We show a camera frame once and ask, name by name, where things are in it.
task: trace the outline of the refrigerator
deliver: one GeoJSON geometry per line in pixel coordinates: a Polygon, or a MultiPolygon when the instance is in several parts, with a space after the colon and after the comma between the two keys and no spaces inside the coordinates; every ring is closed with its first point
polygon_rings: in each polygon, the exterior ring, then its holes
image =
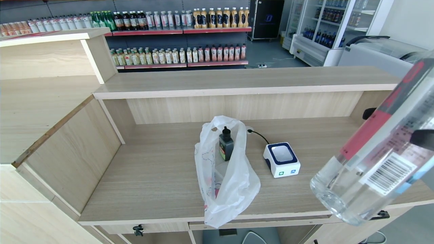
{"type": "Polygon", "coordinates": [[[358,36],[378,36],[393,0],[305,0],[289,52],[310,66],[336,66],[358,36]]]}
{"type": "Polygon", "coordinates": [[[250,40],[275,39],[279,37],[280,20],[285,0],[251,0],[249,26],[250,40]]]}
{"type": "Polygon", "coordinates": [[[361,36],[346,44],[338,66],[375,66],[402,79],[426,52],[388,36],[361,36]]]}
{"type": "Polygon", "coordinates": [[[293,35],[297,33],[297,27],[300,21],[304,1],[305,0],[293,0],[291,5],[288,23],[286,25],[286,33],[282,44],[282,47],[286,50],[290,49],[293,35]]]}

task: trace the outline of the wooden countertop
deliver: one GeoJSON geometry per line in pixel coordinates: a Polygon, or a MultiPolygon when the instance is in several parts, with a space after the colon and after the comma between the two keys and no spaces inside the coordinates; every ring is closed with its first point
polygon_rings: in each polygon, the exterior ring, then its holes
{"type": "MultiPolygon", "coordinates": [[[[236,219],[325,215],[310,179],[358,128],[349,117],[244,121],[270,142],[289,142],[300,173],[274,179],[263,159],[264,140],[247,136],[246,155],[261,181],[252,204],[236,219]]],[[[203,221],[194,144],[203,123],[136,125],[84,208],[83,225],[203,221]]],[[[416,182],[388,208],[434,202],[434,193],[416,182]]]]}
{"type": "Polygon", "coordinates": [[[1,164],[16,161],[99,86],[96,76],[2,80],[1,164]]]}
{"type": "Polygon", "coordinates": [[[91,39],[95,36],[104,35],[109,32],[110,29],[108,27],[103,27],[103,28],[91,28],[91,29],[79,29],[79,30],[51,31],[51,32],[35,33],[35,34],[28,34],[22,36],[4,36],[4,37],[0,37],[0,47],[67,41],[67,40],[91,39]]]}
{"type": "Polygon", "coordinates": [[[115,74],[96,99],[393,90],[398,77],[372,66],[225,69],[115,74]]]}

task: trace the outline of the white plastic bag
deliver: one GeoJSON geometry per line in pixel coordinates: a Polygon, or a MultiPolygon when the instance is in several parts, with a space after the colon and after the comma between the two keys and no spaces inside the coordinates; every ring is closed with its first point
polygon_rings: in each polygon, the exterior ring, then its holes
{"type": "Polygon", "coordinates": [[[261,183],[246,157],[246,126],[239,120],[216,116],[202,126],[200,142],[194,146],[197,179],[205,201],[205,224],[219,228],[243,212],[259,192],[261,183]],[[218,153],[224,127],[234,141],[230,160],[218,153]]]}

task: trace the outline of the chest freezer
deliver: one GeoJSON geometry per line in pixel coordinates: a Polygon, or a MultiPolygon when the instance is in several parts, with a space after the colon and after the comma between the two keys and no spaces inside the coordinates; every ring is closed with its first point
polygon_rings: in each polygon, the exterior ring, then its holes
{"type": "Polygon", "coordinates": [[[346,44],[338,66],[375,66],[403,78],[426,51],[388,36],[360,36],[346,44]]]}

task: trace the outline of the wooden checkout counter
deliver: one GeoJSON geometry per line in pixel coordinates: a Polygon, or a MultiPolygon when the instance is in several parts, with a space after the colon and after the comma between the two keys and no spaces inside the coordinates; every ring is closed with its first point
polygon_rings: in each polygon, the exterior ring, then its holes
{"type": "Polygon", "coordinates": [[[398,78],[374,67],[117,73],[107,32],[0,42],[2,243],[201,244],[212,227],[194,144],[216,115],[290,142],[302,163],[297,176],[274,179],[264,142],[248,135],[261,189],[221,228],[277,227],[282,244],[356,244],[434,203],[418,181],[385,208],[390,218],[353,227],[309,186],[398,78]]]}

